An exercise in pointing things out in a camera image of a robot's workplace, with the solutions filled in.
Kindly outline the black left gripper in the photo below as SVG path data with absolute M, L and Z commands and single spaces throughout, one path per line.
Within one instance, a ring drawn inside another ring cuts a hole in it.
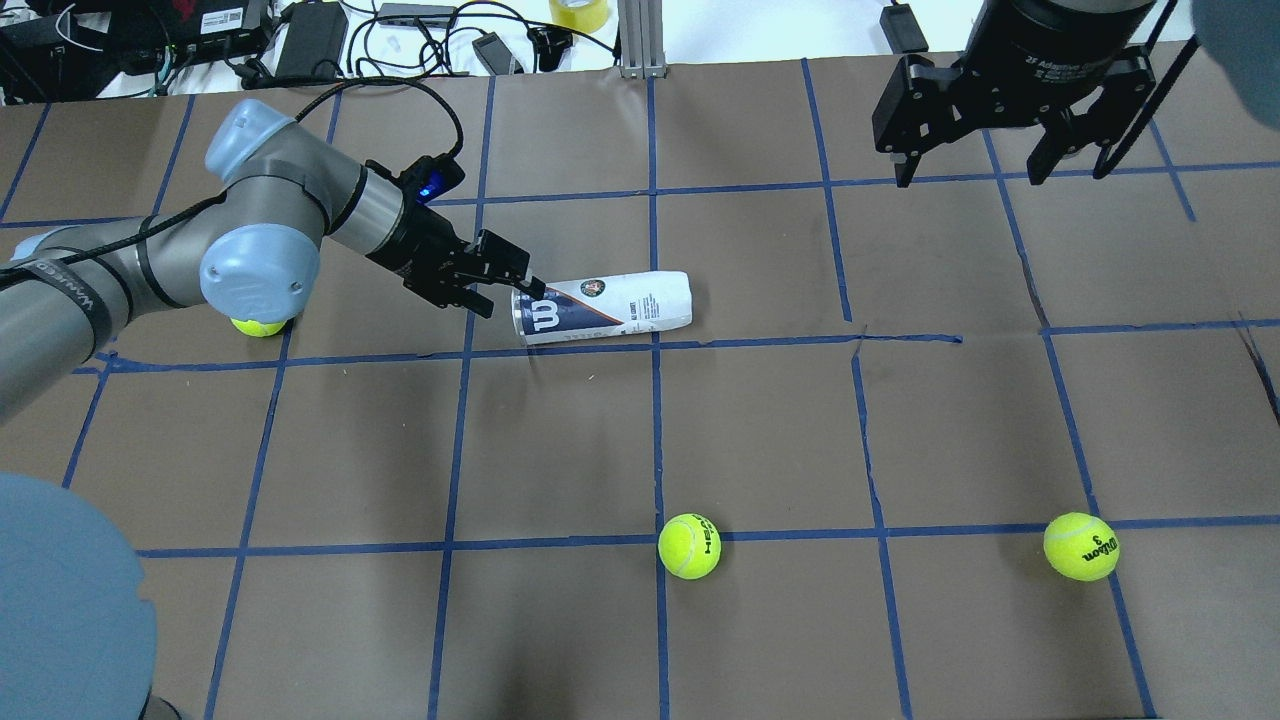
M 387 241 L 369 258 L 403 286 L 438 307 L 461 307 L 489 319 L 494 302 L 475 283 L 504 284 L 529 297 L 544 297 L 547 283 L 530 272 L 530 252 L 494 231 L 462 240 L 430 201 L 456 188 L 465 170 L 453 158 L 420 158 L 394 176 L 369 160 L 366 168 L 401 192 L 403 208 Z

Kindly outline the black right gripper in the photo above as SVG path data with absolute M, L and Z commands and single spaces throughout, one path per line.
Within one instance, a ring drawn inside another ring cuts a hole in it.
M 922 158 L 966 128 L 1041 124 L 1027 159 L 1032 184 L 1087 145 L 1121 143 L 1155 90 L 1146 50 L 1130 45 L 1152 1 L 986 1 L 952 67 L 918 54 L 897 59 L 872 113 L 878 152 L 895 184 L 913 182 Z M 1087 111 L 1073 105 L 1100 96 Z

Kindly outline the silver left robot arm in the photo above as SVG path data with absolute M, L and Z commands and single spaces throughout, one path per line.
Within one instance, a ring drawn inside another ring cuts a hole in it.
M 187 209 L 61 225 L 3 264 L 3 419 L 10 420 L 143 316 L 206 306 L 241 322 L 298 316 L 326 240 L 438 307 L 490 316 L 480 284 L 540 296 L 529 254 L 471 240 L 433 204 L 465 177 L 461 143 L 392 172 L 335 149 L 256 99 L 238 102 L 205 167 L 218 191 Z M 146 719 L 157 611 L 136 544 L 92 500 L 3 473 L 3 716 Z

